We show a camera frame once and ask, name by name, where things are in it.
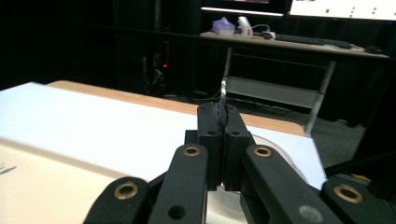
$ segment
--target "dark background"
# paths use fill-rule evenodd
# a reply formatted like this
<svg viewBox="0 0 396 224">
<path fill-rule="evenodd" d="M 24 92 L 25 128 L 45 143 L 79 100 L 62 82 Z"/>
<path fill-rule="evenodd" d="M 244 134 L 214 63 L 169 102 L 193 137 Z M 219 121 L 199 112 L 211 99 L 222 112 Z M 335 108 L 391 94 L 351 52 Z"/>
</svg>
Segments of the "dark background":
<svg viewBox="0 0 396 224">
<path fill-rule="evenodd" d="M 113 89 L 187 98 L 194 91 L 212 95 L 219 89 L 226 48 L 166 40 L 156 35 L 97 32 L 82 23 L 198 35 L 222 16 L 203 13 L 202 1 L 3 0 L 0 2 L 0 90 L 29 81 L 68 79 Z M 226 15 L 237 24 L 237 15 Z M 377 46 L 395 57 L 395 24 L 385 21 L 249 17 L 252 26 L 272 31 L 345 40 Z M 320 59 L 278 52 L 235 49 L 236 52 L 281 60 L 323 64 Z M 249 58 L 233 59 L 232 74 L 308 89 L 321 76 L 304 68 Z M 155 82 L 161 74 L 161 85 Z M 366 125 L 389 84 L 392 73 L 369 63 L 338 63 L 319 117 Z"/>
</svg>

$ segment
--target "computer mouse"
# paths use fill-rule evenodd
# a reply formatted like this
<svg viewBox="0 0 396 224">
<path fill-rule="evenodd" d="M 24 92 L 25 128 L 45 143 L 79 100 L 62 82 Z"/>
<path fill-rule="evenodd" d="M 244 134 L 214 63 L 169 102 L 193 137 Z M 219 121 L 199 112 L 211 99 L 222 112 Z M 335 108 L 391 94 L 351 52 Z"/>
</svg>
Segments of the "computer mouse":
<svg viewBox="0 0 396 224">
<path fill-rule="evenodd" d="M 364 49 L 364 52 L 372 53 L 372 54 L 382 54 L 383 53 L 382 49 L 379 47 L 376 47 L 376 46 L 367 47 Z"/>
<path fill-rule="evenodd" d="M 271 35 L 268 32 L 262 32 L 262 37 L 264 37 L 264 39 L 272 39 L 272 38 L 274 38 L 274 36 Z"/>
</svg>

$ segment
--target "bright screen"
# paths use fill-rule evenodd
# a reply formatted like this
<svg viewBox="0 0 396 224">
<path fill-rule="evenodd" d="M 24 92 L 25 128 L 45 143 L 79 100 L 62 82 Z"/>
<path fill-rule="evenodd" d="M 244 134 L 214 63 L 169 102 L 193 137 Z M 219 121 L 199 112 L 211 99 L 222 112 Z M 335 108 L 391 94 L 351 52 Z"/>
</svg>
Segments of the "bright screen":
<svg viewBox="0 0 396 224">
<path fill-rule="evenodd" d="M 290 15 L 396 21 L 396 0 L 292 0 Z"/>
</svg>

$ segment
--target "keyboard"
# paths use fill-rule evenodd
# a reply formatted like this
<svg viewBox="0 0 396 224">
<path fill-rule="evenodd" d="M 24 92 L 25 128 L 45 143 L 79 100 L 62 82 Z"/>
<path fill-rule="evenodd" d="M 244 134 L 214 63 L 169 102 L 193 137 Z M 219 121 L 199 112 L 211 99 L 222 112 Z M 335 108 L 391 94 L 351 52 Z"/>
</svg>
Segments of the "keyboard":
<svg viewBox="0 0 396 224">
<path fill-rule="evenodd" d="M 341 49 L 352 49 L 352 46 L 341 40 L 320 39 L 313 37 L 297 36 L 297 35 L 279 35 L 276 34 L 275 40 L 288 41 L 309 45 L 332 45 Z"/>
</svg>

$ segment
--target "monitor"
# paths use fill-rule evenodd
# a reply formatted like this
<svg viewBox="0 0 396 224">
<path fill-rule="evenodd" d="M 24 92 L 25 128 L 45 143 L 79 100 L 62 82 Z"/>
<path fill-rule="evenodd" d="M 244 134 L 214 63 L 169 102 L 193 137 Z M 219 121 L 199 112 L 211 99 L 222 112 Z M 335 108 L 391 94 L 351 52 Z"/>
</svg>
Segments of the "monitor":
<svg viewBox="0 0 396 224">
<path fill-rule="evenodd" d="M 204 0 L 201 10 L 243 15 L 283 17 L 290 0 Z"/>
<path fill-rule="evenodd" d="M 292 0 L 289 15 L 396 21 L 395 0 Z"/>
</svg>

